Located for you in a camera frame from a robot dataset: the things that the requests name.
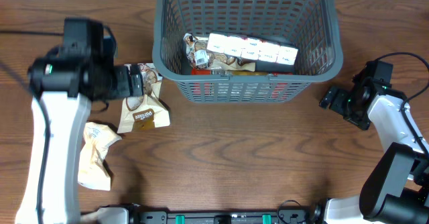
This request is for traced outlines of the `brown snack pouch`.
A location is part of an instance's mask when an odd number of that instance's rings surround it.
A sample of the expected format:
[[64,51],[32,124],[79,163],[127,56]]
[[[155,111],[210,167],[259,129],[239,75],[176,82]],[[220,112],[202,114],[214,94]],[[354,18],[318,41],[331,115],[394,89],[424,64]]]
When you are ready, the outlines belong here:
[[153,63],[139,63],[136,66],[139,67],[143,80],[143,95],[123,100],[117,133],[170,125],[169,111],[159,100],[163,76]]
[[184,34],[183,42],[186,48],[186,57],[193,69],[255,71],[255,62],[208,50],[208,40],[186,33]]

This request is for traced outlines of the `orange pasta packet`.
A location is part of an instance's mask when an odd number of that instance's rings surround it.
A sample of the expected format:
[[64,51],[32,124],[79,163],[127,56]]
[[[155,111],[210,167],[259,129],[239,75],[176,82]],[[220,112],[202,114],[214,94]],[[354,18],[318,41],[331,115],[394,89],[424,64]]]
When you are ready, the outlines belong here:
[[[224,80],[241,76],[266,76],[277,78],[279,75],[291,75],[291,73],[249,72],[233,70],[197,70],[191,71],[193,76],[220,76]],[[190,85],[193,98],[196,102],[251,102],[251,101],[284,101],[290,93],[287,93],[288,83],[227,83],[227,82],[193,82]]]

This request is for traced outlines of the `beige paper bag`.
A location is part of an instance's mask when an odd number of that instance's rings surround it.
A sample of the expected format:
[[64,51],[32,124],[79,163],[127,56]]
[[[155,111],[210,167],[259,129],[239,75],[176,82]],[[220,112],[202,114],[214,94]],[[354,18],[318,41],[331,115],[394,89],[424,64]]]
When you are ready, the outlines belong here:
[[84,127],[84,146],[80,152],[78,183],[93,190],[110,191],[111,177],[103,166],[109,148],[119,140],[108,125],[87,122]]

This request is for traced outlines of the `Kleenex tissue multipack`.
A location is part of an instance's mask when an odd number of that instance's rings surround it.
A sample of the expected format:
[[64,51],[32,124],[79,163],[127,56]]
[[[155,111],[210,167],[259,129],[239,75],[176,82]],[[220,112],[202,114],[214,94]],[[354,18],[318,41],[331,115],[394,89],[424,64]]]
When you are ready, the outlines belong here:
[[262,40],[249,36],[211,33],[207,49],[246,60],[258,60],[293,66],[298,51],[294,46]]

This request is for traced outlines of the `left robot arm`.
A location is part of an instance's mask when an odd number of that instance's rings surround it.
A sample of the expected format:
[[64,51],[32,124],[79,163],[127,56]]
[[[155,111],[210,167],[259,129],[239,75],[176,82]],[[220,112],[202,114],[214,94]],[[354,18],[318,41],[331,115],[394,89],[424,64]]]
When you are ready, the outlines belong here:
[[115,66],[117,43],[99,21],[69,17],[63,43],[28,69],[34,138],[16,223],[79,223],[78,163],[94,101],[143,95],[138,66]]

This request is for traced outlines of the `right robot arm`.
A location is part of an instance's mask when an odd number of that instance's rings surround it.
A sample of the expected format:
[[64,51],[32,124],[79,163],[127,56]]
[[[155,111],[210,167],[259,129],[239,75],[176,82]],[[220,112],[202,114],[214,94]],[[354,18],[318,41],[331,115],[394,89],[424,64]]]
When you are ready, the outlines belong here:
[[427,223],[428,142],[403,92],[392,89],[392,64],[366,63],[353,88],[330,87],[319,105],[367,130],[374,126],[384,154],[360,194],[329,199],[314,211],[315,223]]

